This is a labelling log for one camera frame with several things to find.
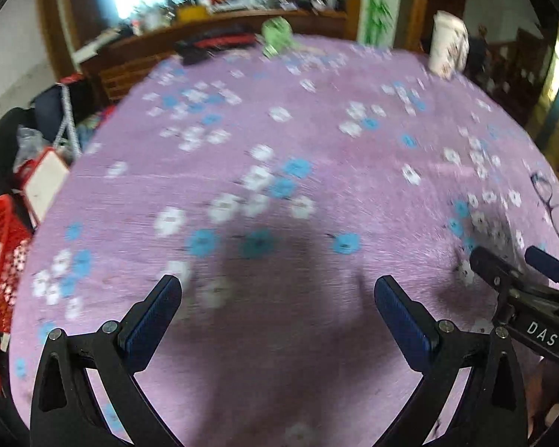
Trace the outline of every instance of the table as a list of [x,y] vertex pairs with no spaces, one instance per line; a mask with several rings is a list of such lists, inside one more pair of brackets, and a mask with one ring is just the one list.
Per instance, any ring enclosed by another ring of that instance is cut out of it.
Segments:
[[376,279],[484,331],[496,296],[469,270],[475,245],[526,273],[531,244],[559,257],[530,176],[558,203],[559,182],[483,91],[410,53],[298,41],[270,61],[171,58],[99,130],[19,288],[10,372],[26,422],[47,333],[120,319],[168,272],[182,305],[136,377],[181,442],[370,446],[420,379],[374,307]]

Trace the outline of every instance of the plastic bag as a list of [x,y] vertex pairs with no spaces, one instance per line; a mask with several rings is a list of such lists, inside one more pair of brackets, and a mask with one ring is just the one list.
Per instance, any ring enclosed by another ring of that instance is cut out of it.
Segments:
[[19,150],[16,153],[15,164],[13,166],[13,171],[15,173],[29,159],[38,158],[44,148],[50,144],[37,129],[30,129],[22,126],[19,126],[16,132],[16,140],[19,144]]

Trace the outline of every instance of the red and black object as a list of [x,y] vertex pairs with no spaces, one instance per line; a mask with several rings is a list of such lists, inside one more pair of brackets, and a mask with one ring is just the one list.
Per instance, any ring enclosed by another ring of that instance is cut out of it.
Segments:
[[220,28],[198,34],[174,44],[184,65],[194,65],[210,58],[216,52],[251,47],[257,43],[255,34],[241,25]]

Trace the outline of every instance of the eyeglasses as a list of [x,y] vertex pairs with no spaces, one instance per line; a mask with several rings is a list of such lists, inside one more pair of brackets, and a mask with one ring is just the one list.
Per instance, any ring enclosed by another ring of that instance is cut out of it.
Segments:
[[559,236],[559,205],[551,205],[551,200],[553,199],[553,185],[541,173],[534,173],[530,179],[538,197],[547,207],[547,212],[549,212],[553,228]]

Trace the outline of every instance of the blue gripper pad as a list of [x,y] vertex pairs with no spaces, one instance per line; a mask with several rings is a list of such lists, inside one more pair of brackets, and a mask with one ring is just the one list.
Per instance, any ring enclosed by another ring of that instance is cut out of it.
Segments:
[[549,279],[559,283],[559,259],[550,256],[545,251],[531,245],[524,254],[526,263]]
[[144,301],[133,304],[120,322],[118,347],[129,373],[146,369],[182,300],[180,281],[165,275]]
[[421,303],[412,301],[390,275],[377,279],[374,295],[377,310],[410,368],[427,373],[439,346],[433,316]]

